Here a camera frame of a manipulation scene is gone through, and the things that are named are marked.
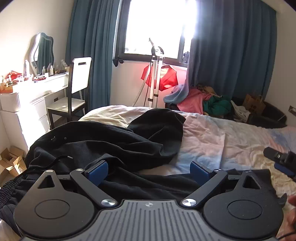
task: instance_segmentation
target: vanity mirror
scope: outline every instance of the vanity mirror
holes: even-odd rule
[[[39,33],[36,36],[34,46],[30,52],[30,64],[35,76],[42,74],[42,68],[54,63],[53,54],[53,37],[47,36],[45,33]]]

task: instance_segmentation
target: window frame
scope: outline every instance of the window frame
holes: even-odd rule
[[[115,48],[115,59],[150,62],[151,55],[133,54],[133,53],[125,53],[124,52],[125,51],[125,42],[126,42],[126,30],[127,30],[127,25],[128,25],[128,13],[129,13],[131,1],[132,0],[122,0],[120,15],[119,15],[119,22],[118,22],[117,40],[116,40],[116,48]],[[185,30],[185,25],[183,25],[182,34],[180,37],[178,58],[165,57],[163,59],[163,62],[165,64],[181,66],[181,67],[187,68],[188,64],[182,63],[183,50],[184,50],[184,46],[185,46],[184,30]]]

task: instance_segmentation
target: black and white chair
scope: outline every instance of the black and white chair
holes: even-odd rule
[[[69,122],[72,121],[73,114],[87,108],[85,100],[74,99],[72,94],[88,86],[90,66],[91,57],[73,59],[69,70],[67,97],[47,106],[51,130],[54,129],[52,114],[67,117],[67,122]]]

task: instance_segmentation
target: green cloth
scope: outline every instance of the green cloth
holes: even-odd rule
[[[208,101],[202,103],[203,111],[209,115],[226,115],[231,111],[230,98],[227,96],[212,96]]]

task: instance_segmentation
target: pink cloth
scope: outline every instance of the pink cloth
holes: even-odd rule
[[[202,115],[202,102],[209,100],[211,97],[211,94],[203,93],[198,89],[190,89],[187,97],[181,103],[177,104],[177,106],[181,111]]]

